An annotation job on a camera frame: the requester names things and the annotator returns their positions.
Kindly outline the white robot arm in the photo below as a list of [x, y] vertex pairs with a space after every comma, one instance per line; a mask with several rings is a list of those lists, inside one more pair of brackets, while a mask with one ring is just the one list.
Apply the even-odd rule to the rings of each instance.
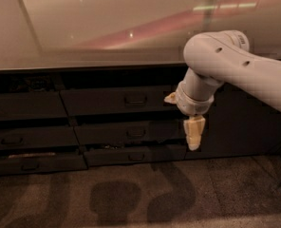
[[190, 150], [199, 149], [204, 114], [217, 89], [229, 83], [281, 112], [281, 61], [250, 53], [247, 36], [238, 30], [205, 32], [185, 45], [187, 72], [177, 89], [164, 98], [188, 117], [184, 121]]

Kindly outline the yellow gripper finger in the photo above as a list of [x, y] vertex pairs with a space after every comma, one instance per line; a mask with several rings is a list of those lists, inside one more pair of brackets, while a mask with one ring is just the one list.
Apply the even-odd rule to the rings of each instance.
[[176, 100], [176, 93], [175, 93], [175, 92], [170, 93], [168, 96], [166, 96], [166, 97], [164, 98], [164, 101], [165, 101], [167, 104], [175, 105], [175, 104], [177, 103], [177, 100]]
[[206, 120], [203, 116], [190, 117], [183, 122], [186, 142], [191, 151], [195, 151], [200, 147], [205, 122]]

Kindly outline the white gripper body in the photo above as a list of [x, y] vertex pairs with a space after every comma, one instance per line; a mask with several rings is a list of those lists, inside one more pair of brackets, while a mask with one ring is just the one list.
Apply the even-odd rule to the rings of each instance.
[[178, 109], [186, 116], [203, 115], [209, 110], [211, 104], [214, 102], [213, 96], [210, 96], [205, 101], [192, 99], [183, 90], [183, 82], [178, 84], [175, 91], [175, 99]]

